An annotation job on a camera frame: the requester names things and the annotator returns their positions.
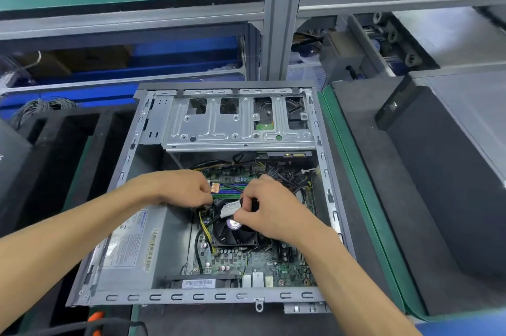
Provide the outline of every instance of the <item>left hand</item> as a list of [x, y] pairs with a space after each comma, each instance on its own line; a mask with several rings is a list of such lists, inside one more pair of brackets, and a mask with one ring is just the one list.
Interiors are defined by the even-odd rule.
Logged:
[[168, 203], [186, 208], [212, 204], [211, 186], [206, 178], [190, 169], [145, 173], [127, 184], [140, 188], [150, 204]]

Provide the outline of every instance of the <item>gray foam padding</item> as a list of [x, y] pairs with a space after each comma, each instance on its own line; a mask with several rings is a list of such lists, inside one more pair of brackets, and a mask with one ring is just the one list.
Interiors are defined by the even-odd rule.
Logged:
[[429, 315], [506, 305], [506, 280], [465, 275], [450, 253], [388, 134], [374, 115], [401, 78], [332, 83]]

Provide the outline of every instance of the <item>wire bundle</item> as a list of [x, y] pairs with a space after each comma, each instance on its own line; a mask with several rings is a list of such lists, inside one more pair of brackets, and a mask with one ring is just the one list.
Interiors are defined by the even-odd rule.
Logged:
[[35, 99], [24, 104], [11, 117], [10, 125], [14, 129], [19, 129], [31, 116], [39, 114], [50, 109], [70, 109], [77, 107], [77, 103], [64, 97], [57, 97], [46, 101]]

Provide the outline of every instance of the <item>cpu fan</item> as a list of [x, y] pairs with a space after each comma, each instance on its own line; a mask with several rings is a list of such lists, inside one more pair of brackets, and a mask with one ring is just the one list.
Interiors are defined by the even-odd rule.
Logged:
[[[227, 203], [226, 200], [216, 204], [215, 217], [220, 216], [221, 208], [225, 203]], [[231, 218], [221, 218], [212, 225], [211, 243], [218, 247], [256, 246], [258, 232]]]

